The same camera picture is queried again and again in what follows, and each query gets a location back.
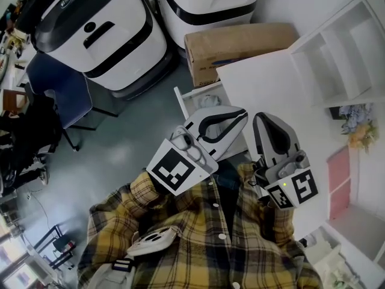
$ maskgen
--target plaid shirt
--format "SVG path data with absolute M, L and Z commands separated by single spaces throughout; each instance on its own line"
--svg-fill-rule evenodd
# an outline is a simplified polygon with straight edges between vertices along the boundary
M 242 179 L 229 237 L 213 177 L 183 194 L 161 195 L 143 172 L 133 183 L 91 208 L 88 244 L 78 265 L 79 288 L 104 263 L 126 256 L 140 222 L 147 234 L 172 226 L 178 237 L 165 250 L 135 258 L 134 288 L 320 288 L 320 278 L 293 238 L 292 211 L 264 205 L 248 183 L 251 164 L 238 167 Z M 218 236 L 226 235 L 224 240 Z

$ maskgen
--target window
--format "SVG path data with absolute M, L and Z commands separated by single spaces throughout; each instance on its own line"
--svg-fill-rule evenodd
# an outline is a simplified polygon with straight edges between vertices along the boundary
M 0 216 L 0 237 L 8 234 L 10 232 L 10 229 L 7 227 L 7 224 L 5 223 L 5 220 L 2 216 Z
M 24 255 L 25 252 L 25 247 L 18 238 L 12 238 L 0 244 L 0 272 Z
M 24 264 L 4 281 L 4 285 L 7 289 L 26 289 L 36 280 L 34 272 Z

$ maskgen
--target pink panel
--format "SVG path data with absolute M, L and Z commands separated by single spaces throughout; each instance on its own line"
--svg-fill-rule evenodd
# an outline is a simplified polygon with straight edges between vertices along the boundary
M 338 215 L 350 204 L 350 179 L 330 195 L 330 219 Z
M 350 177 L 349 148 L 346 146 L 327 161 L 329 168 L 329 193 Z

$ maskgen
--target black handle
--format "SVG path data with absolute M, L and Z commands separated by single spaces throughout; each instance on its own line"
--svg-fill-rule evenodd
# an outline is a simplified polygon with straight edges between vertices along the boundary
M 105 22 L 93 34 L 86 38 L 84 41 L 84 47 L 88 49 L 93 43 L 95 43 L 103 34 L 110 30 L 115 24 L 112 22 Z
M 15 65 L 14 65 L 14 68 L 15 68 L 15 69 L 19 69 L 19 70 L 25 70 L 25 66 L 21 66 L 21 65 L 19 65 L 19 64 L 15 64 Z

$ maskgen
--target gray floor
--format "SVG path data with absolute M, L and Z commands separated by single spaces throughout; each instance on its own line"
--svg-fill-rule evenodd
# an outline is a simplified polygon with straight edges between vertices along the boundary
M 48 231 L 48 226 L 60 224 L 78 245 L 73 263 L 78 262 L 85 247 L 88 209 L 136 178 L 163 139 L 184 123 L 175 86 L 182 93 L 193 89 L 189 71 L 183 65 L 145 94 L 127 102 L 118 118 L 107 117 L 96 131 L 70 130 L 74 142 L 82 141 L 81 150 L 73 152 L 62 139 L 49 162 L 49 185 L 44 187 L 34 181 L 18 191 L 21 225 L 32 244 Z M 27 200 L 29 190 L 37 192 L 33 193 L 35 198 Z M 48 224 L 36 199 L 48 215 Z M 45 254 L 55 258 L 52 249 Z M 75 271 L 64 271 L 69 287 L 75 288 Z

